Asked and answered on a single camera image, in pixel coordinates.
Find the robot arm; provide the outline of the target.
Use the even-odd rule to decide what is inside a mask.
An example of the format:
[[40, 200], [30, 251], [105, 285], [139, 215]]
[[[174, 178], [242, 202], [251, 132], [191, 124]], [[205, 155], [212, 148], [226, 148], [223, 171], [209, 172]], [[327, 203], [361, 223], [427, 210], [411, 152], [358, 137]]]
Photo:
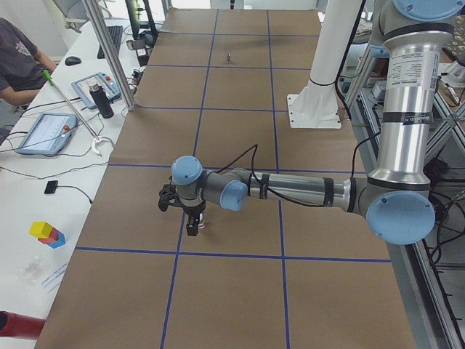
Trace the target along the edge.
[[390, 244], [409, 245], [433, 229], [424, 159], [442, 48], [453, 38], [462, 1], [376, 1], [370, 43], [389, 55], [387, 89], [376, 167], [364, 178], [256, 172], [232, 165], [204, 169], [194, 156], [179, 157], [159, 193], [158, 206], [181, 208], [187, 233], [198, 234], [207, 203], [238, 211], [247, 197], [276, 198], [308, 207], [336, 206], [365, 218]]

